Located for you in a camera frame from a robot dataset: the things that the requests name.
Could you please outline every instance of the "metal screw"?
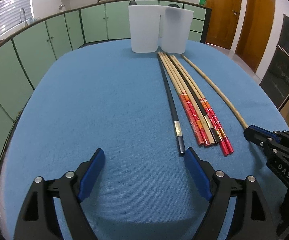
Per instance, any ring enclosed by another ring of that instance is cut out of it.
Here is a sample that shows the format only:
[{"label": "metal screw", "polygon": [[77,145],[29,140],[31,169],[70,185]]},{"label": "metal screw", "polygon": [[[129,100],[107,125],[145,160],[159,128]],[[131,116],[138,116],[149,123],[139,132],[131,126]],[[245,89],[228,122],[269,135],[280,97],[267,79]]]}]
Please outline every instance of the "metal screw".
[{"label": "metal screw", "polygon": [[215,174],[216,174],[218,177],[220,177],[220,178],[222,178],[222,177],[224,176],[224,172],[223,172],[223,171],[216,171]]},{"label": "metal screw", "polygon": [[75,175],[75,173],[73,172],[73,171],[68,171],[67,173],[66,173],[66,178],[72,178],[73,176]]},{"label": "metal screw", "polygon": [[40,183],[40,182],[42,182],[42,177],[37,177],[37,178],[35,178],[35,183]]},{"label": "metal screw", "polygon": [[250,182],[255,182],[255,177],[249,176],[249,177],[248,177],[248,180],[249,180]]}]

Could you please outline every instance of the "faucet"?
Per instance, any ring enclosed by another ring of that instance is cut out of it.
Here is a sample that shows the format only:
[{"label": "faucet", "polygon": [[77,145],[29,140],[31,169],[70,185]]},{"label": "faucet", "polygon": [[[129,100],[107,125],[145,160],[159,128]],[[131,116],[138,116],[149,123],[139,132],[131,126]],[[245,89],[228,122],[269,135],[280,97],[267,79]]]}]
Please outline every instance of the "faucet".
[{"label": "faucet", "polygon": [[25,14],[25,9],[23,7],[20,8],[20,22],[19,23],[22,23],[22,20],[21,20],[21,11],[24,12],[24,18],[25,18],[25,27],[28,26],[28,23],[26,21],[26,14]]}]

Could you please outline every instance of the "blue tablecloth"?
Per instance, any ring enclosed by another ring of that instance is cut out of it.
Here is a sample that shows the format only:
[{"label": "blue tablecloth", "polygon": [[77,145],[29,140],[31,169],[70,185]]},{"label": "blue tablecloth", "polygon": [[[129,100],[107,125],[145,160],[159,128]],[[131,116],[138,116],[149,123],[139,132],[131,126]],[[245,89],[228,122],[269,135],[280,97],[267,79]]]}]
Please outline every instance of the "blue tablecloth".
[{"label": "blue tablecloth", "polygon": [[[288,130],[262,89],[216,49],[188,41],[185,55],[231,100],[248,124]],[[170,83],[186,147],[233,178],[254,175],[278,223],[286,187],[266,167],[261,150],[216,92],[179,55],[217,114],[235,152],[198,147]],[[191,239],[208,202],[178,156],[172,119],[155,53],[136,54],[130,40],[110,41],[69,52],[57,60],[34,91],[12,137],[0,181],[0,223],[14,229],[23,200],[37,176],[60,178],[100,147],[106,163],[82,208],[99,239]],[[71,239],[60,201],[57,215]],[[229,230],[230,201],[219,239]]]}]

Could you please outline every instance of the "white plastic container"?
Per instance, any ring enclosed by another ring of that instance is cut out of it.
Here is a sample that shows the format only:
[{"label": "white plastic container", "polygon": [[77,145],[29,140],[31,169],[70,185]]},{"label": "white plastic container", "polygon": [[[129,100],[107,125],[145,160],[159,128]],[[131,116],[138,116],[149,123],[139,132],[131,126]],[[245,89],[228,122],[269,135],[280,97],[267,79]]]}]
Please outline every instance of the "white plastic container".
[{"label": "white plastic container", "polygon": [[131,49],[136,53],[158,49],[160,14],[165,6],[129,5]]},{"label": "white plastic container", "polygon": [[184,53],[189,37],[193,11],[165,6],[162,16],[161,49],[167,53]]}]

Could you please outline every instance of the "long wooden stick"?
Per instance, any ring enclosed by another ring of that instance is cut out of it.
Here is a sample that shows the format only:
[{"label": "long wooden stick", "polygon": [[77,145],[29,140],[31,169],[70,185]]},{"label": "long wooden stick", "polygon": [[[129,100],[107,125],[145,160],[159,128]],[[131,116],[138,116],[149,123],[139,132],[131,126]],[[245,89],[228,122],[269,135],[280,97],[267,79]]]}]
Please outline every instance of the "long wooden stick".
[{"label": "long wooden stick", "polygon": [[184,78],[187,80],[188,84],[192,87],[194,93],[197,95],[201,105],[203,106],[203,108],[206,111],[206,114],[208,115],[213,127],[215,128],[217,136],[220,139],[219,145],[221,147],[221,150],[222,150],[224,156],[228,156],[232,152],[229,152],[228,147],[227,147],[226,142],[225,142],[225,139],[222,137],[221,132],[219,130],[219,126],[217,125],[216,121],[214,120],[214,117],[212,116],[211,112],[209,111],[208,107],[206,106],[205,102],[203,101],[201,95],[198,93],[197,89],[195,88],[195,86],[194,86],[195,81],[192,79],[192,77],[189,75],[189,73],[186,70],[184,70],[184,67],[181,65],[181,63],[178,61],[178,59],[175,56],[171,56],[171,58],[174,60],[174,63],[178,67],[179,71],[182,73]]},{"label": "long wooden stick", "polygon": [[189,73],[187,72],[187,70],[184,68],[184,66],[182,66],[182,64],[179,62],[179,60],[173,56],[173,59],[179,64],[179,67],[183,70],[183,72],[187,75],[187,77],[190,79],[192,85],[195,87],[196,91],[198,92],[198,94],[200,95],[201,100],[204,102],[204,105],[206,106],[206,108],[209,110],[210,115],[213,117],[214,121],[216,122],[216,125],[219,128],[219,131],[221,133],[221,136],[223,137],[223,140],[225,141],[226,145],[227,145],[227,149],[229,151],[229,153],[233,153],[233,147],[229,141],[228,136],[226,135],[226,133],[224,132],[224,129],[222,127],[222,125],[219,122],[219,119],[217,118],[217,116],[215,115],[213,109],[211,108],[209,102],[206,100],[205,96],[203,95],[202,91],[200,90],[200,88],[198,87],[198,85],[195,83],[195,81],[192,79],[192,77],[189,75]]},{"label": "long wooden stick", "polygon": [[200,134],[198,125],[197,125],[197,123],[196,123],[196,121],[195,121],[195,119],[194,119],[194,117],[193,117],[193,115],[191,113],[191,110],[190,110],[186,100],[184,99],[184,96],[181,93],[180,88],[179,88],[176,80],[174,79],[171,71],[169,70],[168,65],[165,62],[165,59],[164,59],[163,55],[160,52],[158,52],[158,55],[159,55],[161,61],[163,62],[163,65],[164,65],[164,67],[165,67],[165,69],[166,69],[166,71],[167,71],[167,73],[168,73],[168,75],[169,75],[169,77],[171,79],[171,82],[173,83],[174,88],[175,88],[175,90],[176,90],[176,92],[177,92],[177,94],[178,94],[178,96],[180,98],[181,104],[182,104],[182,106],[184,108],[184,111],[185,111],[187,117],[188,117],[189,123],[190,123],[190,125],[192,127],[192,130],[193,130],[194,136],[195,136],[195,138],[197,140],[197,143],[198,143],[198,145],[201,145],[201,144],[203,144],[203,139],[202,139],[202,136]]},{"label": "long wooden stick", "polygon": [[183,54],[181,54],[181,57],[188,62],[191,67],[193,67],[208,83],[209,85],[211,85],[211,87],[218,93],[218,95],[222,98],[222,100],[228,105],[228,107],[231,109],[231,111],[233,112],[233,114],[236,116],[236,118],[238,119],[238,121],[241,123],[243,129],[248,128],[248,125],[246,123],[246,121],[243,119],[243,117],[241,116],[241,114],[238,112],[238,110],[234,107],[234,105],[230,102],[230,100],[225,96],[224,93],[222,93],[222,91],[211,81],[210,78],[208,78],[208,76],[203,73],[203,71],[201,71],[195,64],[193,64],[186,56],[184,56]]},{"label": "long wooden stick", "polygon": [[214,140],[213,140],[212,134],[210,133],[210,130],[209,130],[209,127],[206,123],[206,120],[204,119],[200,109],[198,108],[197,103],[194,100],[192,94],[190,93],[187,85],[185,84],[185,82],[183,81],[183,79],[179,75],[179,73],[176,73],[176,71],[174,69],[174,65],[172,64],[170,59],[167,57],[167,55],[163,53],[163,56],[165,57],[166,62],[168,62],[168,66],[169,66],[175,80],[178,81],[178,85],[179,85],[179,87],[182,91],[182,94],[185,97],[185,99],[186,99],[186,101],[190,107],[192,115],[195,118],[198,117],[198,119],[202,125],[202,128],[199,127],[199,124],[198,124],[198,127],[199,127],[199,130],[200,130],[200,133],[201,133],[201,136],[203,138],[205,146],[209,146],[210,144],[214,144]]}]

